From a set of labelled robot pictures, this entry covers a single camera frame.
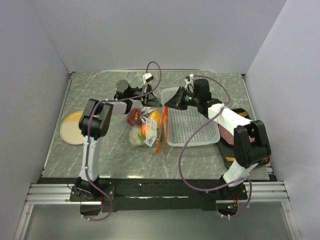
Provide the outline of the red bell pepper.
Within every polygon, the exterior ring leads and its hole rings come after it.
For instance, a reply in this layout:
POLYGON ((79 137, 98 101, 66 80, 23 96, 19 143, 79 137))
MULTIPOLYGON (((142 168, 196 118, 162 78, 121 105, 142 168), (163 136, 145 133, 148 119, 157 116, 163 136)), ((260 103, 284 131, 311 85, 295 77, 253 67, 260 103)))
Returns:
POLYGON ((126 118, 126 123, 130 126, 141 126, 142 120, 140 118, 140 109, 133 108, 128 114, 126 118))

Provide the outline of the green orange mango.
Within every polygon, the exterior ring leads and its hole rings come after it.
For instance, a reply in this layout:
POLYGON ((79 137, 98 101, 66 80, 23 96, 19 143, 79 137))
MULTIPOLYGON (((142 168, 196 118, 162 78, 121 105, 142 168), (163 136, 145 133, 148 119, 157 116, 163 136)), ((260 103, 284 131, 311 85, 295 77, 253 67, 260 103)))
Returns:
POLYGON ((140 131, 144 136, 146 136, 150 130, 151 126, 149 124, 142 124, 140 127, 140 131))

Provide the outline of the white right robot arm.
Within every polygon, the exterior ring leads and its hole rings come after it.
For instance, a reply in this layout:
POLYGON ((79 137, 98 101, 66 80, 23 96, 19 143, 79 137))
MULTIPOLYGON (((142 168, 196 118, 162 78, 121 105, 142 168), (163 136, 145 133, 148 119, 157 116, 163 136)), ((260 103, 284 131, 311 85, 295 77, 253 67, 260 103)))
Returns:
POLYGON ((186 78, 188 86, 180 86, 175 95, 164 105, 167 108, 185 111, 188 107, 197 108, 198 112, 207 119, 207 123, 216 122, 233 137, 234 161, 225 174, 221 176, 221 185, 214 188, 199 188, 182 181, 191 189, 199 192, 219 192, 224 199, 232 198, 236 187, 241 185, 256 166, 270 157, 272 151, 264 123, 261 120, 250 120, 227 107, 226 103, 212 97, 210 77, 196 75, 195 80, 186 78))

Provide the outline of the clear zip bag orange zipper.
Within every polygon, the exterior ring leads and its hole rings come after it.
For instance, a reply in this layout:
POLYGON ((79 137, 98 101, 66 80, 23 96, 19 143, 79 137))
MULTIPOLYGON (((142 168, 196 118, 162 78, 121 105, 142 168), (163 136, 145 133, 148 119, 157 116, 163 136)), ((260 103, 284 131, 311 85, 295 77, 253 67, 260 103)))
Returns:
POLYGON ((147 146, 160 152, 168 141, 169 110, 155 107, 132 109, 126 118, 131 126, 128 140, 134 147, 147 146))

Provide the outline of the orange lemon fruit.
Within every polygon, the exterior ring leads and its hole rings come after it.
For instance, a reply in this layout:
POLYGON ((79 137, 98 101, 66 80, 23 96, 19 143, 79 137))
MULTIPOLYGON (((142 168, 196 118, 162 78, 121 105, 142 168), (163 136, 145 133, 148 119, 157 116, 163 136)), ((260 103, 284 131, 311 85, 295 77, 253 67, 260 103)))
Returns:
POLYGON ((152 119, 152 120, 156 120, 157 124, 159 125, 161 123, 162 114, 161 114, 160 111, 154 110, 154 111, 151 112, 149 118, 152 119))

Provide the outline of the white cauliflower toy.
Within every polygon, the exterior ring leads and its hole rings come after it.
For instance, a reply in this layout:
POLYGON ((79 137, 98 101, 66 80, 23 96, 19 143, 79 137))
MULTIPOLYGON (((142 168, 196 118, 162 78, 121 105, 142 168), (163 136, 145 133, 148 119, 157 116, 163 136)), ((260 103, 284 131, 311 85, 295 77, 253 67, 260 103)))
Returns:
POLYGON ((133 126, 128 133, 128 140, 134 147, 144 145, 144 136, 138 126, 133 126))

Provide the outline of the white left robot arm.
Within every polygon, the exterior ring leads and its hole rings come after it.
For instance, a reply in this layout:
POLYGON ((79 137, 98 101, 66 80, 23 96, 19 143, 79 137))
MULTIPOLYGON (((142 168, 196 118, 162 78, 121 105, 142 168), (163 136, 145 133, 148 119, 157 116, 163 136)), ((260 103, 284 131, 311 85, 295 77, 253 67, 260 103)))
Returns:
POLYGON ((160 101, 153 94, 154 89, 143 80, 142 87, 131 87, 126 80, 116 84, 114 99, 97 100, 90 98, 79 120, 78 127, 83 136, 83 156, 81 170, 75 187, 88 201, 102 194, 99 187, 99 157, 103 137, 107 134, 114 114, 127 115, 138 100, 144 107, 160 107, 160 101))

